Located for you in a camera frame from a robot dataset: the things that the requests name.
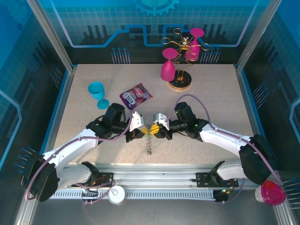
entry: table surface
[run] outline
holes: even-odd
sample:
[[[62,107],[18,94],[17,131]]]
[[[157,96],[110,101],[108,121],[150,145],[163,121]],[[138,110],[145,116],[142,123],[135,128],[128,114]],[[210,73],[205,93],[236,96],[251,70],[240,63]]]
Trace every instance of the table surface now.
[[[137,106],[134,111],[143,115],[145,124],[153,124],[155,113],[170,114],[175,101],[183,94],[196,95],[207,107],[212,122],[223,129],[241,135],[252,136],[245,103],[233,65],[193,65],[186,69],[192,76],[192,84],[185,92],[175,92],[160,78],[161,64],[82,64],[78,65],[67,104],[55,142],[55,148],[78,135],[85,126],[105,110],[97,108],[97,101],[88,92],[88,86],[100,81],[105,87],[105,98],[110,103],[123,104],[119,95],[143,83],[153,98]],[[185,97],[194,114],[207,119],[201,105],[191,97]],[[218,146],[203,143],[179,134],[173,140],[152,136],[152,155],[147,154],[147,140],[136,139],[130,143],[125,137],[115,142],[102,143],[87,151],[73,162],[80,163],[150,163],[150,164],[198,164],[212,165],[221,160],[237,157]]]

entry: snack bag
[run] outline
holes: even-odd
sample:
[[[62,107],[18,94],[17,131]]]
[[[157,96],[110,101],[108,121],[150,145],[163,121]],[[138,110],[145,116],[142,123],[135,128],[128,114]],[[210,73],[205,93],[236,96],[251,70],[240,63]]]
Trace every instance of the snack bag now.
[[[152,95],[149,94],[142,83],[140,83],[132,89],[120,94],[120,98],[127,106],[127,108],[132,110],[142,102],[146,101],[149,98],[152,98]]]

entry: metal spring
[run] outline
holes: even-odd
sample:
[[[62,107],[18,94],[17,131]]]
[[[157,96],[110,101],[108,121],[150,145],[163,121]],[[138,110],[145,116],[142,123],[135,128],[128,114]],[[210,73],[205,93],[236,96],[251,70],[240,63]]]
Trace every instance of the metal spring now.
[[[146,135],[146,137],[147,137],[147,153],[148,153],[148,155],[152,155],[150,128],[151,127],[149,125],[147,125],[148,134]]]

